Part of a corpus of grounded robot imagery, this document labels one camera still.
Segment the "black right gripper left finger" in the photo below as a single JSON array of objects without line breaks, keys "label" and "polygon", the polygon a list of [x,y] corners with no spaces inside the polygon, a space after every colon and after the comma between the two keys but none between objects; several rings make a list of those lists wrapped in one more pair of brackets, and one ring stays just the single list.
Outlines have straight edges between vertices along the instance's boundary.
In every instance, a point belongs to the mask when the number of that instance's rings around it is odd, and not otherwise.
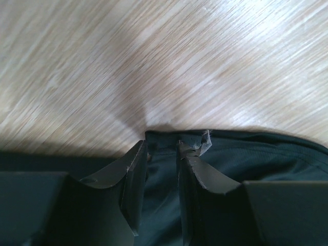
[{"label": "black right gripper left finger", "polygon": [[119,159],[1,152],[1,245],[133,245],[147,144]]}]

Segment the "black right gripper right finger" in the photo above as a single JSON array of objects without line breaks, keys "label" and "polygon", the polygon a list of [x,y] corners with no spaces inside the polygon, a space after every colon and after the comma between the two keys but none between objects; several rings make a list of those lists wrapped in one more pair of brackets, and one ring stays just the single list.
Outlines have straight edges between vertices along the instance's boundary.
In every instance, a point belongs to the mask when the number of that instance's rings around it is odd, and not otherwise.
[{"label": "black right gripper right finger", "polygon": [[237,182],[177,145],[184,245],[327,245],[326,181]]}]

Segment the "black t shirt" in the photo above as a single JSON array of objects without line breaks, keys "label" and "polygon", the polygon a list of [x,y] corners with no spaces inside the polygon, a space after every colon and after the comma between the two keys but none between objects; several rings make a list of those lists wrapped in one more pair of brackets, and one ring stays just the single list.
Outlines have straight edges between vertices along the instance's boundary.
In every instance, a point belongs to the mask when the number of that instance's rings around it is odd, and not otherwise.
[{"label": "black t shirt", "polygon": [[140,226],[133,245],[184,245],[177,174],[179,142],[237,181],[326,181],[327,148],[266,132],[180,131],[145,133],[147,169]]}]

